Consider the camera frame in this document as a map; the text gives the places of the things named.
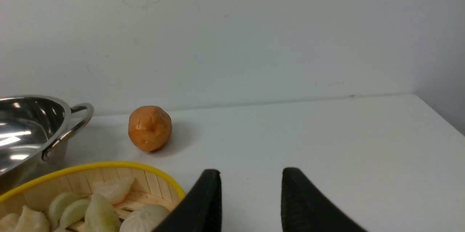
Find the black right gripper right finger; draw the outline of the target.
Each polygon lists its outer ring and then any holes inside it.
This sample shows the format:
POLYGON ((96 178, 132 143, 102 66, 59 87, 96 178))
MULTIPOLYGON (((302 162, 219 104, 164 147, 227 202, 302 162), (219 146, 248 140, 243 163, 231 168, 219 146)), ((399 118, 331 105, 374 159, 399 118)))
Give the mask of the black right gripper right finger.
POLYGON ((281 225, 284 232, 366 231, 296 167, 284 168, 282 172, 281 225))

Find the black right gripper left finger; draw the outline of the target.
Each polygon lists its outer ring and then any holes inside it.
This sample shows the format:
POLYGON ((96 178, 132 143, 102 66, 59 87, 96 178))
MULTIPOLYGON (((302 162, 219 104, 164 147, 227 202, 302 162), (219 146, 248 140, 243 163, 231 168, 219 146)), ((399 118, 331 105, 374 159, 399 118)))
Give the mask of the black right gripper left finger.
POLYGON ((154 232, 221 232, 222 182, 220 172, 206 169, 186 197, 154 232))

